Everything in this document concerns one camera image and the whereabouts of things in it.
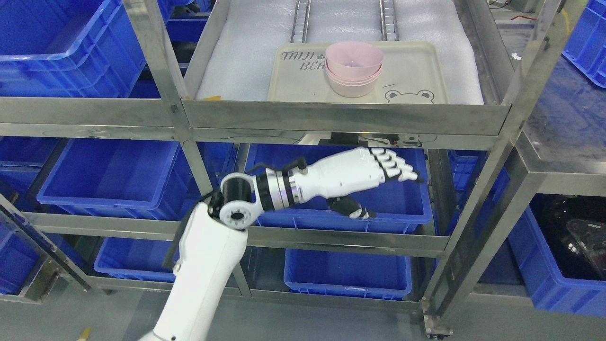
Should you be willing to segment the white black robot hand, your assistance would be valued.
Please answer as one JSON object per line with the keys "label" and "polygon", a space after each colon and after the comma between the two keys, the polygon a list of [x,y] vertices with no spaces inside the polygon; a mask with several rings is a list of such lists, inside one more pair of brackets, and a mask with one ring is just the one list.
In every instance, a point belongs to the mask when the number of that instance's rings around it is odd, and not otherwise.
{"label": "white black robot hand", "polygon": [[360,205],[351,194],[389,182],[415,181],[420,177],[412,165],[396,152],[385,148],[358,147],[321,158],[305,169],[288,171],[285,187],[297,204],[322,197],[329,208],[350,219],[376,218],[376,213]]}

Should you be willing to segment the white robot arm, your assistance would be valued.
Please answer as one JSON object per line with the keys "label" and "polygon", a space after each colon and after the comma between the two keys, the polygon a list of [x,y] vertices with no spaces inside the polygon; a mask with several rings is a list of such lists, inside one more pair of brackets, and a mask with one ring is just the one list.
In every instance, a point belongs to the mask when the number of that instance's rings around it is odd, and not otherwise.
{"label": "white robot arm", "polygon": [[210,205],[195,205],[183,224],[175,282],[154,328],[143,341],[204,341],[224,287],[242,259],[248,227],[266,211],[318,195],[316,165],[251,176],[227,175]]}

